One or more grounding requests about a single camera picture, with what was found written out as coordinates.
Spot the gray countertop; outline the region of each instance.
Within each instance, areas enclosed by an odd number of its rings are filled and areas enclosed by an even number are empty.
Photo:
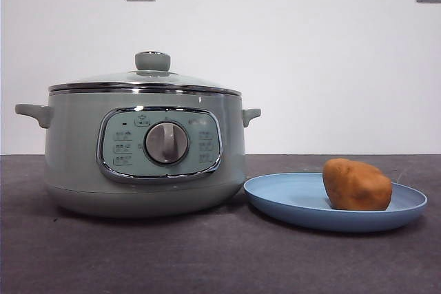
[[[250,155],[248,176],[321,172],[336,156]],[[441,293],[441,156],[349,156],[429,199],[381,233],[273,220],[240,190],[198,213],[150,220],[81,216],[44,189],[43,156],[1,157],[2,293]]]

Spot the silver knob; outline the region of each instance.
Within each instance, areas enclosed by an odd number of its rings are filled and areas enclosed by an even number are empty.
[[[182,127],[162,122],[151,128],[145,137],[145,149],[156,162],[170,164],[179,161],[187,151],[187,134]]]

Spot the plastic plate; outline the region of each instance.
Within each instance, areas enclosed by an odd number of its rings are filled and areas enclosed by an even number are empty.
[[[267,215],[302,227],[341,232],[385,231],[416,219],[427,197],[392,183],[391,203],[382,211],[333,209],[321,173],[272,174],[244,184],[249,201]]]

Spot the brown potato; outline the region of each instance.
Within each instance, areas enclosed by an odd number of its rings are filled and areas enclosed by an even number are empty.
[[[323,167],[326,193],[335,209],[385,210],[392,183],[379,168],[346,158],[333,158]]]

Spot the lid knob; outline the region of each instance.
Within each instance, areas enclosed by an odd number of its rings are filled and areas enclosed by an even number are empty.
[[[166,72],[170,69],[170,55],[157,51],[139,52],[135,55],[138,70],[156,70]]]

